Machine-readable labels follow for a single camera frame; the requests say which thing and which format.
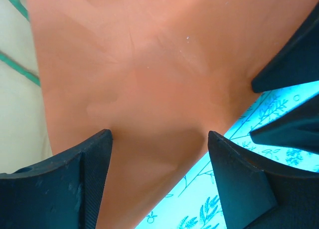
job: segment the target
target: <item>light blue patterned fabric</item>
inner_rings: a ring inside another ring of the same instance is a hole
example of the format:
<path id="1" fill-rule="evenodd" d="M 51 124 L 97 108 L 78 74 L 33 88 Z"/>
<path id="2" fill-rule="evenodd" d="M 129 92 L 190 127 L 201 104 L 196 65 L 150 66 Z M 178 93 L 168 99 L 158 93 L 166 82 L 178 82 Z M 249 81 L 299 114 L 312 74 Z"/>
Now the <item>light blue patterned fabric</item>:
<path id="1" fill-rule="evenodd" d="M 295 168 L 319 172 L 319 155 L 293 148 L 256 145 L 249 132 L 282 116 L 319 92 L 319 81 L 265 92 L 225 137 L 255 153 Z M 225 229 L 208 153 L 136 229 Z"/>

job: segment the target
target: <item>white fabric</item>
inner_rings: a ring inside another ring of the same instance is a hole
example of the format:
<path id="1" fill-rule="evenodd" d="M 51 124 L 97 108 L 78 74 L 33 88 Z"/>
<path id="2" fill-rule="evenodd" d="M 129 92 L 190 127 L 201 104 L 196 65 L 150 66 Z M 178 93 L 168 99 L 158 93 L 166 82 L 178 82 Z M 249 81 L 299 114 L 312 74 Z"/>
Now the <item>white fabric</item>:
<path id="1" fill-rule="evenodd" d="M 30 24 L 8 0 L 0 0 L 0 34 L 0 51 L 37 75 Z M 51 155 L 40 87 L 0 61 L 0 173 Z"/>

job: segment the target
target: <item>black plastic part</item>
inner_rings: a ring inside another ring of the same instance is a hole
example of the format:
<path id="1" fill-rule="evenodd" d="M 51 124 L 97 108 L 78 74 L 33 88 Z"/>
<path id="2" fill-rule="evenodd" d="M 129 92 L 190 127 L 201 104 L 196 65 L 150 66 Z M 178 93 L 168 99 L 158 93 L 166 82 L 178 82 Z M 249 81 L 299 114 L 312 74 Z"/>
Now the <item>black plastic part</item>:
<path id="1" fill-rule="evenodd" d="M 13 174 L 0 174 L 1 229 L 94 229 L 112 150 L 103 130 Z"/>
<path id="2" fill-rule="evenodd" d="M 255 93 L 319 80 L 319 3 L 284 48 L 253 79 Z"/>
<path id="3" fill-rule="evenodd" d="M 274 162 L 209 132 L 227 229 L 319 228 L 319 174 Z"/>
<path id="4" fill-rule="evenodd" d="M 254 143 L 319 154 L 319 94 L 279 119 L 250 132 Z"/>

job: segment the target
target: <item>orange surface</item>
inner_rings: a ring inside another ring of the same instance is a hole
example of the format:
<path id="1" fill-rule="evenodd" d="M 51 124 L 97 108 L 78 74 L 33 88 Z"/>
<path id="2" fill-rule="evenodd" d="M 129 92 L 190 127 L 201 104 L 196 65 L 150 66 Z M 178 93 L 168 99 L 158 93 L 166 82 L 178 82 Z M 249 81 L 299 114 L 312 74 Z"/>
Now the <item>orange surface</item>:
<path id="1" fill-rule="evenodd" d="M 28 0 L 53 153 L 111 129 L 99 229 L 134 228 L 256 100 L 318 0 Z"/>

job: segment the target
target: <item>green stripe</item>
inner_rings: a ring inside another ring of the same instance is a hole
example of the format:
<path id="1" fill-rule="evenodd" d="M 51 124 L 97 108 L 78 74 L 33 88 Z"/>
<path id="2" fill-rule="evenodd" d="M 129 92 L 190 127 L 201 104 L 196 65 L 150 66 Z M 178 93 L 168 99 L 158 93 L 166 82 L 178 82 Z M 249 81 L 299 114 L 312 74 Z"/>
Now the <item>green stripe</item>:
<path id="1" fill-rule="evenodd" d="M 29 21 L 28 11 L 21 4 L 20 0 L 9 0 L 9 1 Z"/>
<path id="2" fill-rule="evenodd" d="M 0 60 L 4 62 L 5 64 L 7 64 L 9 67 L 13 68 L 18 73 L 22 74 L 23 76 L 31 80 L 36 85 L 40 86 L 40 80 L 36 75 L 28 72 L 24 67 L 14 62 L 12 59 L 10 59 L 8 56 L 3 54 L 2 52 L 0 52 Z"/>

